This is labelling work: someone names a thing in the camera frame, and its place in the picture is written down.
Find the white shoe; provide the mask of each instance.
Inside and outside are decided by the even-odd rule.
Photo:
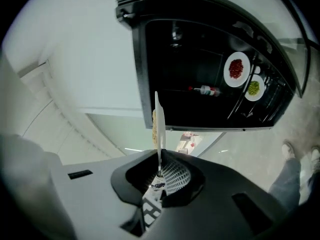
[[[291,145],[289,141],[284,141],[282,145],[282,154],[284,156],[284,159],[290,160],[292,158],[296,158],[294,147]]]
[[[320,172],[320,148],[318,146],[314,146],[312,148],[311,164],[312,164],[312,172],[319,173]]]

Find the plate of red beans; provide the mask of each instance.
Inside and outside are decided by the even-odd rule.
[[[242,86],[250,74],[250,60],[241,51],[232,53],[224,64],[223,77],[230,87]]]

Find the white wall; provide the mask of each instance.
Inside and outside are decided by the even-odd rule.
[[[94,132],[98,130],[93,124],[94,130],[90,133],[97,136],[97,139],[89,141],[84,137],[85,133],[79,132],[70,123],[44,83],[41,69],[45,66],[19,79],[3,54],[0,67],[0,133],[17,134],[31,140],[45,151],[58,154],[64,165],[123,156],[106,138],[100,140],[101,137]]]
[[[153,150],[152,129],[146,129],[142,118],[90,114],[95,124],[122,152],[129,155],[136,151]],[[166,149],[175,151],[183,131],[169,131],[166,134]]]
[[[142,117],[131,32],[116,0],[30,0],[2,47],[16,72],[49,59],[52,76],[79,112]]]

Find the black slot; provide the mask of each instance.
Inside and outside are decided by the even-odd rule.
[[[121,228],[137,237],[141,237],[146,228],[142,207],[138,208],[133,217],[124,223]]]
[[[272,226],[272,221],[259,209],[247,194],[234,194],[232,199],[241,211],[255,236],[266,231]]]
[[[126,180],[144,195],[158,172],[158,156],[153,155],[125,173]]]
[[[90,174],[93,174],[93,172],[90,171],[90,170],[82,170],[82,171],[68,173],[68,176],[69,176],[70,180],[74,180],[74,179],[77,179],[77,178],[88,176]]]

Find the white plate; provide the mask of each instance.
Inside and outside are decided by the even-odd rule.
[[[230,77],[230,72],[229,72],[230,64],[234,60],[241,60],[243,65],[243,71],[237,79]],[[226,84],[230,87],[239,87],[247,81],[249,74],[250,74],[250,61],[247,55],[245,55],[241,51],[232,53],[229,56],[229,58],[226,60],[224,64],[224,69],[223,69],[223,77]]]
[[[264,80],[261,78],[261,76],[254,74],[252,77],[252,81],[257,81],[259,83],[259,92],[256,95],[250,95],[248,92],[245,93],[245,97],[248,101],[256,102],[259,100],[265,92],[265,83]]]

